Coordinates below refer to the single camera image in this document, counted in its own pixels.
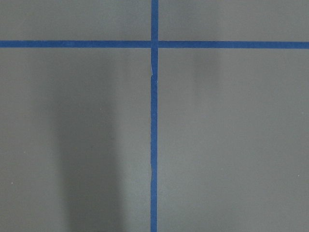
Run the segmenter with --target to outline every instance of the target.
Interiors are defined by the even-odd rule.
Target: blue tape
[[[88,47],[88,48],[149,48],[150,41],[76,41],[76,40],[39,40],[39,41],[0,41],[0,47]]]
[[[157,138],[158,138],[158,0],[151,1],[151,183],[150,231],[157,231]]]
[[[269,48],[309,49],[309,42],[159,41],[160,48]]]

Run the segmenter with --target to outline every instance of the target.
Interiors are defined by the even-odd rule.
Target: vertical blue line
[[[157,136],[158,136],[158,0],[151,1],[151,184],[150,231],[157,232]]]

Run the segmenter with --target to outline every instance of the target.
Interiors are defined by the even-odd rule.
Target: gray floor
[[[306,0],[160,0],[160,40],[309,41]],[[0,40],[150,40],[150,0],[0,2]],[[309,228],[309,51],[160,49],[158,232]],[[0,231],[150,230],[150,49],[0,49]]]

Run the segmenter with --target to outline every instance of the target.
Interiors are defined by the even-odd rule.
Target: horizontal blue line
[[[159,41],[160,48],[281,48],[309,49],[309,42]]]
[[[258,41],[159,41],[159,48],[268,48],[309,49],[309,42]],[[62,48],[151,48],[151,41],[77,41],[77,40],[11,40],[0,41],[0,47]]]
[[[12,40],[0,41],[0,47],[85,47],[149,48],[150,41],[78,41],[78,40]]]

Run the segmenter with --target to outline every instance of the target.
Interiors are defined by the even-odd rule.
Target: blue cross
[[[158,0],[151,1],[151,41],[0,41],[0,48],[151,48],[151,232],[157,232],[157,81],[159,48],[268,48],[309,49],[309,42],[257,42],[257,41],[159,41]]]

